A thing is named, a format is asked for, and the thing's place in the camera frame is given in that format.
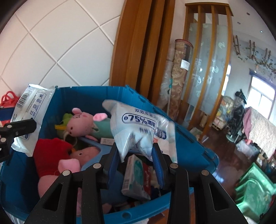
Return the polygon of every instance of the barcode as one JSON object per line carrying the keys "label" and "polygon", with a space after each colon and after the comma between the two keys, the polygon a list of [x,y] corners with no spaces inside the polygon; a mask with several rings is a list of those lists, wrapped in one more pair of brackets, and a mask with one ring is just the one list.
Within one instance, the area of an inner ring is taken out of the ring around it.
{"label": "barcode", "polygon": [[129,185],[129,179],[124,180],[124,185],[122,189],[128,189],[128,185]]}
{"label": "barcode", "polygon": [[16,106],[19,107],[20,109],[22,109],[24,104],[26,103],[27,99],[29,98],[29,96],[30,96],[29,93],[23,93],[23,95],[18,100]]}

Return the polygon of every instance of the white tile wall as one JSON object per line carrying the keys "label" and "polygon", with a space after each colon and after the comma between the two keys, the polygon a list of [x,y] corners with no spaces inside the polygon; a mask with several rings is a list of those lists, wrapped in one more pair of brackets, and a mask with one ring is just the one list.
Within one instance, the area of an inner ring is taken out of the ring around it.
{"label": "white tile wall", "polygon": [[0,96],[29,83],[107,86],[124,0],[28,0],[0,34]]}

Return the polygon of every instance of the tile grout line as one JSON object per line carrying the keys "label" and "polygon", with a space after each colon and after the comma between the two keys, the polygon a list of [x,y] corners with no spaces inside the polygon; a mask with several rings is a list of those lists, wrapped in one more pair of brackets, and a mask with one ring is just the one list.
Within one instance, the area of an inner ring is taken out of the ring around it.
{"label": "tile grout line", "polygon": [[78,44],[82,39],[84,39],[86,36],[88,36],[90,33],[92,33],[93,31],[95,31],[96,29],[98,29],[99,27],[97,26],[96,28],[92,29],[91,31],[89,31],[87,34],[85,34],[83,37],[81,37],[80,39],[78,39],[74,44],[72,44],[71,47],[69,47],[61,56],[60,58],[57,60],[57,62],[59,62],[68,51],[70,51],[76,44]]}
{"label": "tile grout line", "polygon": [[[17,17],[17,19],[20,21],[20,23],[22,24],[22,26],[28,31],[28,29],[27,29],[27,27],[21,22],[21,20]],[[78,86],[81,86],[81,84],[77,81],[77,80],[75,80],[58,62],[59,62],[59,60],[61,60],[62,59],[62,57],[73,47],[73,46],[75,46],[78,42],[80,42],[83,38],[85,38],[87,35],[89,35],[91,32],[93,32],[94,30],[96,30],[97,28],[99,28],[99,27],[96,27],[96,28],[94,28],[93,30],[91,30],[90,32],[88,32],[87,34],[85,34],[81,39],[79,39],[77,42],[75,42],[69,49],[67,49],[67,51],[58,59],[58,60],[55,60],[54,59],[54,57],[53,56],[51,56],[50,55],[50,53],[48,53],[47,52],[47,50],[38,42],[38,40],[36,40],[36,38],[32,35],[32,33],[30,32],[30,31],[28,31],[28,34],[30,34],[30,36],[34,39],[34,41],[41,47],[41,49],[55,62],[54,63],[54,65],[49,69],[49,71],[45,74],[45,76],[42,78],[42,80],[40,81],[40,83],[42,83],[42,81],[46,78],[46,76],[47,76],[47,74],[52,70],[52,68],[55,66],[55,65],[58,65],[59,66],[59,68],[76,84],[76,85],[78,85]]]}
{"label": "tile grout line", "polygon": [[106,38],[109,40],[109,42],[114,46],[114,42],[112,40],[110,40],[110,38],[108,37],[107,33],[101,27],[99,27],[99,28],[103,32],[103,34],[106,36]]}
{"label": "tile grout line", "polygon": [[43,76],[43,78],[41,79],[41,81],[39,82],[39,85],[43,82],[43,80],[46,78],[46,76],[49,74],[49,72],[54,68],[54,66],[56,65],[57,63],[54,63],[54,65],[48,70],[48,72],[46,72],[46,74]]}
{"label": "tile grout line", "polygon": [[110,40],[109,37],[107,36],[107,34],[102,30],[102,28],[100,27],[100,24],[96,21],[96,19],[88,11],[85,10],[84,6],[82,6],[81,3],[78,2],[78,0],[75,0],[75,2],[86,12],[86,14],[94,21],[94,23],[97,24],[97,26],[100,28],[100,30],[103,32],[103,34],[109,40],[109,42],[114,46],[113,41]]}
{"label": "tile grout line", "polygon": [[117,18],[120,17],[120,16],[121,16],[121,15],[115,16],[114,18],[107,20],[106,22],[104,22],[104,23],[101,24],[100,26],[104,26],[104,25],[107,24],[108,22],[111,22],[112,20],[117,19]]}
{"label": "tile grout line", "polygon": [[36,27],[37,24],[39,24],[39,22],[40,22],[41,20],[43,20],[43,19],[44,19],[46,16],[48,16],[52,11],[54,11],[56,8],[58,8],[59,6],[61,6],[63,3],[67,2],[67,1],[69,1],[69,0],[66,0],[66,1],[60,3],[58,6],[56,6],[55,8],[53,8],[50,12],[48,12],[45,16],[43,16],[43,17],[42,17],[42,18],[41,18],[31,29],[30,29],[30,32],[33,30],[33,28]]}
{"label": "tile grout line", "polygon": [[48,52],[47,52],[47,50],[44,48],[44,47],[42,47],[42,45],[35,39],[35,37],[30,33],[30,36],[34,39],[34,41],[41,47],[41,49],[55,62],[55,64],[57,64],[60,68],[61,68],[61,70],[63,70],[64,72],[65,72],[65,74],[70,78],[70,79],[72,79],[78,86],[80,86],[80,84],[75,80],[75,79],[73,79],[72,78],[72,76],[67,72],[67,71],[65,71],[65,69],[64,68],[62,68],[61,67],[61,65],[54,59],[54,57],[52,57]]}
{"label": "tile grout line", "polygon": [[5,65],[4,69],[3,69],[2,74],[0,75],[0,77],[3,76],[4,71],[5,71],[5,69],[6,69],[7,65],[8,65],[8,63],[10,62],[10,59],[12,58],[13,54],[15,53],[15,51],[17,50],[17,48],[19,47],[19,45],[22,43],[22,41],[25,39],[25,37],[30,33],[30,32],[28,31],[28,29],[24,26],[24,24],[21,22],[21,20],[18,18],[18,16],[17,16],[16,14],[15,14],[15,17],[18,19],[18,21],[21,23],[21,25],[25,28],[25,30],[27,31],[27,34],[22,38],[22,40],[19,42],[19,44],[16,46],[16,48],[15,48],[14,51],[12,52],[12,54],[11,54],[11,56],[9,57],[9,59],[8,59],[6,65]]}
{"label": "tile grout line", "polygon": [[61,64],[59,64],[58,62],[57,62],[57,65],[59,66],[59,68],[74,82],[74,83],[76,83],[78,86],[81,86],[81,84],[77,81],[77,80],[75,80],[66,70],[65,70],[65,68],[63,68],[63,66],[61,65]]}
{"label": "tile grout line", "polygon": [[4,71],[5,71],[5,69],[6,69],[7,65],[8,65],[8,63],[10,62],[10,59],[12,58],[12,56],[13,56],[14,53],[15,53],[15,51],[16,51],[17,48],[19,47],[19,45],[23,42],[23,40],[25,39],[25,37],[26,37],[28,34],[29,34],[29,33],[27,33],[27,34],[22,38],[22,40],[19,42],[19,44],[16,46],[16,48],[15,48],[14,51],[12,52],[12,54],[11,54],[10,58],[8,59],[8,61],[7,61],[6,65],[5,65],[5,67],[4,67],[4,69],[3,69],[3,72],[2,72],[2,74],[0,75],[0,77],[3,76]]}
{"label": "tile grout line", "polygon": [[14,92],[13,90],[12,90],[12,88],[11,87],[9,87],[9,85],[4,81],[4,79],[3,78],[1,78],[2,79],[2,81],[3,81],[3,83],[5,83],[6,84],[6,86],[12,91],[12,92]]}
{"label": "tile grout line", "polygon": [[[109,77],[108,77],[108,79],[103,84],[105,84],[108,80],[109,80]],[[101,86],[103,86],[103,84]]]}

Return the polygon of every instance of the plush toy ear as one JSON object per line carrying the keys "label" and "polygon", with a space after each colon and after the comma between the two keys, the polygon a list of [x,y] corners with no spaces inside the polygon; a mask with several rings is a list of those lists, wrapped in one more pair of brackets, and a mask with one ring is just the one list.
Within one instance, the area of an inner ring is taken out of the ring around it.
{"label": "plush toy ear", "polygon": [[62,173],[64,170],[70,170],[72,173],[81,171],[81,165],[77,159],[61,159],[58,170]]}
{"label": "plush toy ear", "polygon": [[99,113],[99,114],[95,114],[95,116],[93,117],[94,121],[102,121],[104,119],[107,118],[107,114],[106,113]]}
{"label": "plush toy ear", "polygon": [[82,113],[81,109],[79,109],[79,108],[73,108],[72,112],[73,112],[73,114],[81,114]]}

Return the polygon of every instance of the cardboard box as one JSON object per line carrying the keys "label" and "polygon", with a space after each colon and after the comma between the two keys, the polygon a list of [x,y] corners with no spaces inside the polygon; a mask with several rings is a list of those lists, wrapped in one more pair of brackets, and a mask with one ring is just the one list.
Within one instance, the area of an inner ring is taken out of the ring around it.
{"label": "cardboard box", "polygon": [[122,194],[138,200],[150,200],[150,167],[134,154],[128,158]]}
{"label": "cardboard box", "polygon": [[262,163],[263,163],[264,159],[265,159],[265,158],[264,158],[261,154],[259,154],[259,155],[258,155],[258,158],[257,158],[256,161],[255,161],[255,163],[256,163],[259,167],[262,167]]}

